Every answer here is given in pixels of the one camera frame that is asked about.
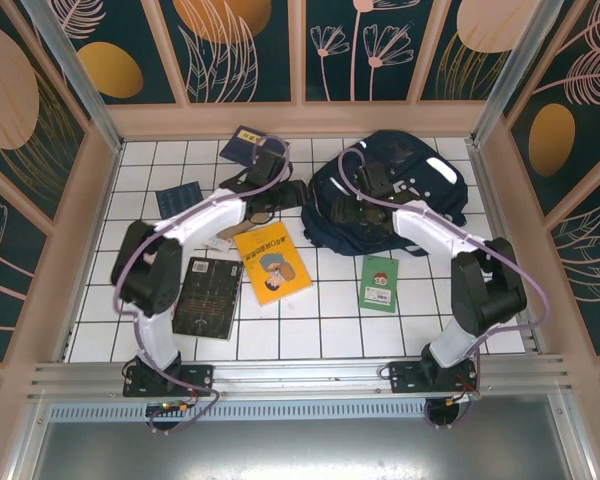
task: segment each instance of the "purple cable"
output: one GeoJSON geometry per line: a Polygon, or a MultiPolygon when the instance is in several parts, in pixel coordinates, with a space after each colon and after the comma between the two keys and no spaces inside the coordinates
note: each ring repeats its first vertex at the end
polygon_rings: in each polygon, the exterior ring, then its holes
{"type": "Polygon", "coordinates": [[[511,327],[496,327],[496,328],[493,328],[493,329],[485,332],[484,334],[482,334],[478,338],[478,340],[476,341],[476,343],[474,343],[473,346],[471,347],[471,349],[467,352],[467,356],[472,356],[476,351],[479,351],[478,349],[480,348],[480,345],[482,345],[484,342],[487,341],[487,339],[489,337],[491,337],[492,335],[495,335],[496,333],[510,332],[510,331],[520,331],[520,330],[538,328],[541,325],[543,325],[549,319],[549,316],[551,315],[551,305],[549,305],[549,298],[547,297],[547,294],[542,289],[542,287],[538,284],[538,282],[536,282],[531,277],[531,275],[529,275],[522,268],[520,268],[516,263],[512,262],[511,260],[509,260],[504,255],[501,255],[500,253],[496,252],[495,250],[487,247],[484,243],[479,242],[478,240],[475,240],[467,232],[465,232],[461,228],[457,227],[456,225],[454,225],[453,223],[451,223],[446,218],[438,215],[433,210],[423,209],[423,208],[420,208],[420,207],[415,207],[413,205],[409,205],[408,203],[406,203],[406,204],[398,204],[398,203],[386,202],[384,200],[378,200],[376,198],[373,198],[373,197],[370,197],[368,195],[365,195],[364,193],[362,193],[360,190],[358,190],[356,187],[353,186],[353,184],[349,181],[349,179],[347,178],[347,176],[345,174],[345,171],[344,171],[344,156],[347,153],[355,153],[356,155],[358,155],[358,157],[360,158],[360,161],[362,162],[362,165],[365,165],[366,162],[364,160],[364,155],[362,154],[362,152],[360,152],[360,150],[358,150],[356,148],[347,148],[338,157],[338,171],[340,172],[340,176],[342,177],[342,180],[344,181],[345,185],[347,187],[349,187],[349,190],[351,190],[355,195],[357,195],[358,198],[362,198],[362,199],[364,199],[364,200],[366,200],[366,201],[368,201],[370,203],[375,203],[376,205],[380,205],[381,207],[388,207],[388,208],[395,208],[395,209],[400,209],[400,210],[407,210],[408,212],[413,212],[413,213],[417,213],[418,215],[422,215],[422,216],[428,217],[429,219],[435,221],[436,223],[438,223],[442,227],[446,228],[448,231],[450,231],[451,233],[453,233],[455,236],[457,236],[458,238],[460,238],[462,241],[467,242],[467,243],[469,243],[470,245],[472,245],[472,246],[474,246],[476,248],[479,248],[480,250],[482,250],[483,252],[487,253],[491,257],[493,257],[496,260],[499,260],[500,262],[502,262],[503,264],[505,264],[511,270],[513,270],[518,275],[520,275],[522,278],[524,278],[527,281],[527,283],[529,285],[531,285],[536,292],[538,292],[538,295],[540,296],[540,299],[542,300],[542,304],[544,305],[544,314],[542,315],[542,317],[540,318],[540,320],[537,320],[535,322],[529,323],[528,325],[515,325],[515,326],[511,326],[511,327]]]}
{"type": "MultiPolygon", "coordinates": [[[[282,170],[280,171],[280,173],[276,176],[276,178],[274,178],[271,182],[267,183],[266,185],[264,185],[263,187],[257,188],[255,190],[251,190],[249,192],[242,192],[242,193],[234,193],[231,195],[225,195],[224,197],[220,197],[217,199],[214,199],[213,201],[209,202],[209,203],[205,203],[205,204],[201,204],[198,206],[193,207],[193,209],[188,212],[186,215],[183,215],[182,217],[176,219],[173,221],[173,223],[170,223],[169,225],[163,227],[162,229],[156,231],[155,233],[153,233],[151,236],[149,236],[144,242],[142,242],[140,244],[140,246],[133,252],[133,254],[131,255],[131,257],[129,258],[129,261],[127,262],[127,264],[124,266],[124,268],[122,269],[122,272],[120,273],[120,278],[118,279],[118,282],[116,283],[116,287],[115,287],[115,292],[113,294],[113,308],[116,312],[118,312],[120,315],[124,315],[124,316],[129,316],[133,318],[133,332],[134,335],[136,337],[136,342],[138,343],[138,347],[140,348],[140,350],[145,354],[145,360],[147,361],[147,363],[149,364],[149,366],[151,368],[153,368],[162,378],[166,379],[167,381],[175,384],[175,385],[179,385],[181,387],[186,388],[187,390],[191,391],[191,390],[196,390],[198,392],[206,392],[206,393],[213,393],[214,394],[214,398],[211,402],[209,402],[209,404],[204,407],[202,410],[200,410],[200,412],[195,415],[193,418],[191,418],[190,420],[187,420],[186,422],[181,422],[178,425],[176,425],[175,427],[171,428],[170,430],[158,430],[154,424],[153,424],[153,419],[154,416],[152,416],[149,419],[149,425],[151,426],[151,430],[153,433],[158,433],[161,432],[163,435],[169,435],[170,432],[172,433],[176,433],[180,430],[183,430],[185,428],[187,428],[188,426],[192,425],[193,423],[195,423],[200,417],[202,417],[204,414],[206,414],[220,399],[220,392],[218,392],[217,390],[213,389],[213,388],[207,388],[207,387],[203,387],[200,385],[192,385],[186,382],[183,382],[182,380],[179,380],[175,377],[172,377],[171,375],[169,375],[168,373],[166,373],[164,370],[162,370],[160,367],[158,367],[158,365],[156,364],[156,362],[153,360],[153,358],[151,358],[149,356],[149,354],[146,351],[144,342],[142,341],[142,336],[140,335],[140,326],[139,326],[139,322],[138,322],[138,318],[140,316],[139,312],[135,312],[133,310],[123,310],[122,309],[122,301],[120,300],[120,291],[122,290],[122,285],[124,284],[125,280],[127,279],[127,276],[129,275],[129,272],[131,271],[131,267],[133,266],[133,264],[135,263],[135,261],[140,257],[140,255],[142,255],[142,253],[147,249],[147,247],[149,245],[151,245],[153,242],[155,242],[158,238],[160,238],[162,235],[164,235],[166,232],[174,229],[175,227],[177,227],[178,225],[180,225],[181,223],[185,222],[186,220],[188,220],[189,218],[191,218],[193,215],[202,212],[203,210],[211,207],[211,206],[215,206],[218,203],[221,202],[225,202],[227,200],[235,200],[238,198],[246,198],[246,197],[252,197],[254,195],[258,195],[268,189],[270,189],[271,187],[273,187],[274,185],[276,185],[278,182],[280,182],[280,180],[282,180],[283,175],[285,175],[286,171],[290,169],[291,166],[291,162],[289,161],[289,147],[287,146],[287,144],[279,137],[276,137],[274,135],[265,135],[261,138],[262,144],[264,144],[264,142],[268,139],[271,140],[275,140],[277,142],[279,142],[283,148],[284,148],[284,166],[282,167],[282,170]]],[[[252,150],[252,157],[254,159],[254,163],[256,160],[256,150],[258,148],[258,144],[254,144],[253,146],[253,150],[252,150]]]]}

